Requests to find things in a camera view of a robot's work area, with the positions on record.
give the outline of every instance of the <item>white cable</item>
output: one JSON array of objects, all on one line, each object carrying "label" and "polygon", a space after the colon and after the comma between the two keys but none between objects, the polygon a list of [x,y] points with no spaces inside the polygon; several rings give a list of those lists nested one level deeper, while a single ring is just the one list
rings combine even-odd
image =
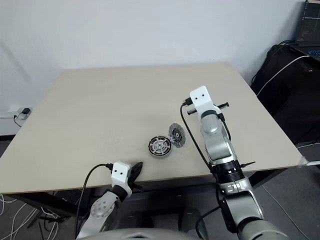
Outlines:
[{"label": "white cable", "polygon": [[16,211],[14,217],[13,217],[13,220],[12,220],[12,226],[11,226],[11,235],[10,235],[10,240],[12,240],[12,234],[13,234],[13,231],[14,231],[14,225],[15,225],[15,219],[16,219],[16,216],[18,215],[18,213],[21,211],[21,209],[23,209],[27,204],[23,204],[19,209],[18,211]]},{"label": "white cable", "polygon": [[279,73],[281,73],[284,69],[286,69],[288,66],[290,66],[291,64],[293,64],[295,61],[302,59],[302,58],[309,58],[309,55],[304,55],[304,56],[300,56],[297,57],[296,59],[292,60],[291,62],[289,62],[287,65],[285,65],[283,68],[281,68],[280,71],[278,71],[275,75],[273,75],[273,77],[271,77],[264,85],[263,87],[260,89],[260,91],[257,93],[257,97],[259,96],[259,94],[261,93],[261,91],[265,88],[265,86],[272,80],[274,79]]},{"label": "white cable", "polygon": [[310,240],[310,238],[307,237],[307,235],[305,235],[305,233],[298,227],[298,225],[295,223],[295,221],[290,217],[290,215],[287,213],[287,211],[284,209],[284,207],[280,204],[280,202],[278,202],[278,200],[271,195],[271,193],[265,188],[265,186],[261,185],[263,187],[263,189],[269,194],[269,196],[279,205],[279,207],[282,209],[282,211],[285,213],[285,215],[290,219],[290,221],[293,223],[293,225],[296,227],[296,229],[308,240]]},{"label": "white cable", "polygon": [[32,216],[33,216],[35,213],[36,213],[36,211],[34,211],[34,212],[31,214],[31,216],[30,216],[23,224],[21,224],[14,232],[10,233],[8,236],[5,236],[5,237],[1,238],[0,240],[4,240],[4,239],[12,236],[12,234],[15,234],[17,231],[19,231],[19,229],[22,228],[22,227],[32,218]]},{"label": "white cable", "polygon": [[311,145],[317,145],[317,144],[320,144],[320,142],[315,142],[315,143],[310,143],[310,144],[303,145],[303,146],[298,146],[296,149],[300,149],[300,148],[308,147],[308,146],[311,146]]},{"label": "white cable", "polygon": [[17,199],[15,200],[11,200],[11,201],[5,201],[4,200],[4,196],[2,194],[0,194],[0,196],[2,197],[2,200],[0,199],[1,202],[4,202],[5,204],[11,204],[11,203],[14,203],[15,201],[17,201]]},{"label": "white cable", "polygon": [[58,223],[56,223],[55,233],[54,233],[54,235],[53,235],[51,240],[54,240],[56,238],[57,233],[58,233]]},{"label": "white cable", "polygon": [[[42,210],[42,212],[43,212],[44,214],[47,214],[47,215],[49,215],[49,216],[52,216],[52,217],[55,218],[55,219],[57,219],[58,217],[60,217],[58,214],[56,214],[56,213],[54,213],[54,212],[52,212],[52,211],[50,211],[51,213],[46,212],[42,207],[41,207],[41,210]],[[52,237],[51,240],[54,240],[55,237],[56,237],[56,235],[57,235],[57,233],[58,233],[58,222],[53,223],[53,226],[52,226],[52,228],[51,228],[51,231],[50,231],[50,234],[49,234],[47,240],[50,239],[51,234],[53,233],[54,229],[55,229],[55,233],[54,233],[54,235],[53,235],[53,237]]]},{"label": "white cable", "polygon": [[[24,224],[24,223],[26,222],[27,218],[28,218],[31,214],[34,214],[36,211],[37,211],[37,209],[32,209],[31,212],[24,218],[24,220],[22,221],[21,224]],[[16,239],[16,236],[17,236],[18,232],[19,232],[19,230],[17,230],[17,231],[15,232],[15,234],[14,234],[14,236],[13,236],[13,240]]]},{"label": "white cable", "polygon": [[49,236],[48,236],[47,240],[49,240],[49,239],[50,239],[51,234],[52,234],[52,233],[53,233],[53,231],[54,231],[54,228],[55,228],[56,230],[55,230],[55,234],[54,234],[54,236],[53,236],[53,238],[52,238],[51,240],[54,240],[54,239],[55,239],[55,237],[56,237],[56,235],[57,235],[57,232],[58,232],[58,223],[57,223],[57,222],[55,222],[55,223],[53,224],[53,226],[52,226],[52,228],[51,228],[51,231],[50,231],[50,234],[49,234]]},{"label": "white cable", "polygon": [[0,216],[1,216],[2,214],[4,214],[4,211],[5,211],[5,199],[4,199],[4,196],[2,194],[0,196],[2,198],[2,210],[1,210],[1,213],[0,213]]}]

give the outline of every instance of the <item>laptop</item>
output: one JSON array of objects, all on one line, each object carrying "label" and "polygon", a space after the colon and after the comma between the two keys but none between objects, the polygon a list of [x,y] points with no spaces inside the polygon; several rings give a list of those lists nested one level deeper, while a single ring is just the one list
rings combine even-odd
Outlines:
[{"label": "laptop", "polygon": [[306,0],[293,49],[320,61],[320,0]]}]

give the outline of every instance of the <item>gray carpet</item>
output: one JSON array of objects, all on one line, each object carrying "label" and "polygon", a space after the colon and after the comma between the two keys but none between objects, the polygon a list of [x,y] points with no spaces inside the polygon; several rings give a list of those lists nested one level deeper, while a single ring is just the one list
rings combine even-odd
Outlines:
[{"label": "gray carpet", "polygon": [[[9,142],[0,142],[0,156],[6,149]],[[304,147],[300,149],[307,159],[320,160],[320,145]],[[320,169],[316,166],[290,168],[264,184],[265,188],[282,204],[287,213],[292,217],[300,229],[311,240],[317,240],[320,236]],[[282,209],[259,187],[255,190],[256,197],[263,208],[265,219],[271,221],[280,228],[292,240],[305,239],[290,222]],[[215,198],[215,189],[209,191],[197,192],[185,196],[187,207],[199,209],[201,213],[214,208],[217,205]],[[0,216],[0,240],[11,232],[12,220],[23,205],[21,201],[6,203],[4,213]],[[135,207],[140,210],[144,208],[143,202],[135,201],[134,204],[124,203],[121,208],[121,214],[126,211],[132,211]],[[32,210],[31,206],[26,206],[18,214],[15,220],[15,226],[19,226],[27,214]],[[178,216],[171,214],[166,216],[154,217],[153,224],[155,227],[177,229]],[[39,223],[43,228],[43,221],[37,221],[31,228],[27,229],[25,225],[20,229],[16,240],[29,239],[40,240],[41,232]],[[212,240],[236,240],[238,237],[227,231],[225,223],[219,211],[205,218],[206,228],[210,239]],[[56,240],[70,240],[73,238],[74,218],[59,224]],[[49,233],[44,231],[44,239],[47,239]]]}]

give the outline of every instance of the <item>table leg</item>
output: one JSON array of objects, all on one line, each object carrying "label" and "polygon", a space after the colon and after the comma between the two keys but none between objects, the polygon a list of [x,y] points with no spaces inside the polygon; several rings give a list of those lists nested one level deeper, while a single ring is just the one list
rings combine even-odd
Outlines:
[{"label": "table leg", "polygon": [[278,174],[282,173],[284,170],[286,170],[286,168],[257,171],[249,177],[249,181],[251,186],[256,189]]}]

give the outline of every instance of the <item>white wall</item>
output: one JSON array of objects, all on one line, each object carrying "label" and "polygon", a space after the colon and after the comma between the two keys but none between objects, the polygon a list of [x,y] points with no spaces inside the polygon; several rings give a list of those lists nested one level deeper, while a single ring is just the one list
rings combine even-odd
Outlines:
[{"label": "white wall", "polygon": [[[269,47],[292,39],[303,2],[2,0],[0,118],[35,106],[62,69],[219,62],[249,82]],[[17,130],[0,119],[0,135]]]}]

